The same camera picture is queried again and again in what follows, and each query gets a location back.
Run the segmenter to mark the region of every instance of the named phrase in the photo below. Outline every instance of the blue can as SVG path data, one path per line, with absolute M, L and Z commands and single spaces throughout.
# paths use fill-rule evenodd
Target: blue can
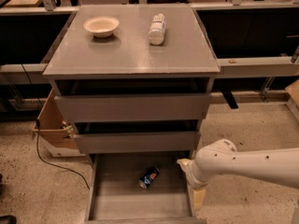
M 153 179 L 159 175 L 159 169 L 150 167 L 148 171 L 139 178 L 139 185 L 142 189 L 147 189 L 152 183 Z

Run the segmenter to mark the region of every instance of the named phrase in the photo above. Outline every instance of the drawer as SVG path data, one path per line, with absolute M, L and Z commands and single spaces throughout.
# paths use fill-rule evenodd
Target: drawer
M 201 223 L 192 217 L 185 174 L 176 164 L 180 152 L 97 155 L 85 223 Z M 138 179 L 156 166 L 160 173 L 148 189 Z
M 210 94 L 56 96 L 55 101 L 71 122 L 201 119 Z
M 75 134 L 81 153 L 128 153 L 196 149 L 199 132 Z

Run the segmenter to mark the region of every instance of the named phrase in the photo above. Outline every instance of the gray tabletop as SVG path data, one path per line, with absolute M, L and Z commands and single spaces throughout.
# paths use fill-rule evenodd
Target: gray tabletop
M 162 45 L 153 46 L 148 32 L 152 17 L 159 13 L 166 16 L 165 39 Z M 112 37 L 94 38 L 84 30 L 83 23 L 97 16 L 120 21 Z M 44 75 L 194 75 L 219 71 L 189 5 L 101 5 L 79 9 Z

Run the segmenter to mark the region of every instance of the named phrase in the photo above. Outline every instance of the concrete floor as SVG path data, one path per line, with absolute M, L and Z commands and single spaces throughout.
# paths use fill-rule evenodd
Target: concrete floor
M 299 147 L 298 120 L 285 103 L 212 105 L 202 126 L 202 145 L 233 141 L 239 151 Z M 77 175 L 48 166 L 36 155 L 32 121 L 0 123 L 0 173 L 4 176 L 0 216 L 14 215 L 19 224 L 83 223 L 89 191 Z M 47 161 L 74 168 L 90 180 L 85 157 Z M 198 217 L 208 224 L 291 222 L 299 191 L 240 176 L 215 177 Z

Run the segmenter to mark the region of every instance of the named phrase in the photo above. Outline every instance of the white bowl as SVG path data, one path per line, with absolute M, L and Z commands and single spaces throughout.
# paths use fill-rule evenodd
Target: white bowl
M 113 34 L 120 22 L 113 17 L 95 17 L 84 22 L 83 27 L 99 38 L 105 38 Z

